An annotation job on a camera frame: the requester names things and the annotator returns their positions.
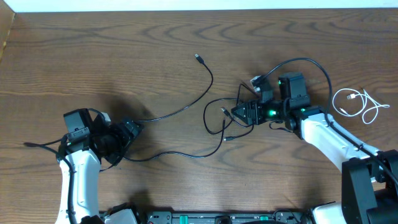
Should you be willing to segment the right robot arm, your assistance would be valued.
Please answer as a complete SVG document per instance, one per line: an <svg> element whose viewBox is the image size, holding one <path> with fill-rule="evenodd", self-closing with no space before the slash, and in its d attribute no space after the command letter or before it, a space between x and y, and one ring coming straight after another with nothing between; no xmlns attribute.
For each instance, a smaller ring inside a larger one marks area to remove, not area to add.
<svg viewBox="0 0 398 224"><path fill-rule="evenodd" d="M355 137L320 106L312 106L300 72L279 76L280 100L267 78L251 81L261 97L232 114L249 126L284 123L341 172L341 201L310 209L301 223L397 223L397 151L380 151Z"/></svg>

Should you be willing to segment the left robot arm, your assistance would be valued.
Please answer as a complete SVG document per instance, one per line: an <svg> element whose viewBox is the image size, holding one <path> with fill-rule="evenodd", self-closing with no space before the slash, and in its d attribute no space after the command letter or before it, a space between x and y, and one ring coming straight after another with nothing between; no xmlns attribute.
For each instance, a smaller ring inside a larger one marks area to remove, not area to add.
<svg viewBox="0 0 398 224"><path fill-rule="evenodd" d="M126 118L112 123L108 114L77 109L63 115L68 132L62 138L57 159L62 170L62 193L57 223L138 223L137 212L128 204L101 213L98 177L101 161L117 166L143 125Z"/></svg>

